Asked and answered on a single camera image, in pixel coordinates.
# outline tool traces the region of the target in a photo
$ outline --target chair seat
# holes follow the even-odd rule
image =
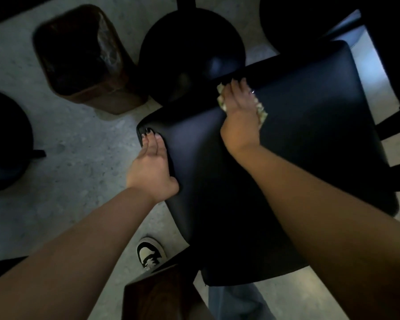
[[[331,42],[252,64],[144,118],[165,139],[180,192],[166,201],[204,262],[207,285],[238,285],[307,265],[250,175],[220,137],[216,86],[246,77],[269,113],[261,144],[389,215],[398,201],[351,51]]]

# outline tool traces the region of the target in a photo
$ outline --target brown container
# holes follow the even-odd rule
[[[121,114],[145,103],[137,66],[105,13],[81,5],[39,26],[34,49],[52,91]]]

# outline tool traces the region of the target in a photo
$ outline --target black and white sneaker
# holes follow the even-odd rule
[[[136,248],[139,261],[145,270],[150,270],[166,260],[163,247],[154,238],[142,238]]]

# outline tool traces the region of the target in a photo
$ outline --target hand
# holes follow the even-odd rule
[[[165,142],[159,134],[150,131],[142,134],[142,149],[129,168],[127,187],[138,188],[154,200],[162,202],[179,191],[176,178],[169,175]]]
[[[259,119],[255,96],[246,79],[232,80],[221,94],[227,108],[227,118],[221,128],[221,137],[229,153],[237,156],[251,146],[259,146]]]

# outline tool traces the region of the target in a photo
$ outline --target speckled tile floor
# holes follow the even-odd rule
[[[0,192],[0,259],[32,253],[117,194],[139,151],[135,126],[160,107],[150,100],[112,116],[67,102],[49,90],[33,51],[32,33],[41,22],[86,3],[107,14],[135,62],[148,29],[176,10],[175,0],[52,0],[0,23],[0,91],[25,110],[35,147],[48,153],[18,183]],[[197,0],[197,6],[219,13],[235,26],[245,44],[247,64],[275,55],[259,24],[259,0]],[[398,110],[398,102],[367,34],[353,54],[373,117],[380,122]],[[385,140],[384,148],[390,164],[399,164],[400,134]],[[123,287],[142,273],[135,245],[145,235],[162,242],[169,256],[187,246],[165,204],[156,206],[118,261],[91,320],[120,319]],[[207,300],[200,276],[195,285]],[[257,286],[278,319],[346,319],[310,268]]]

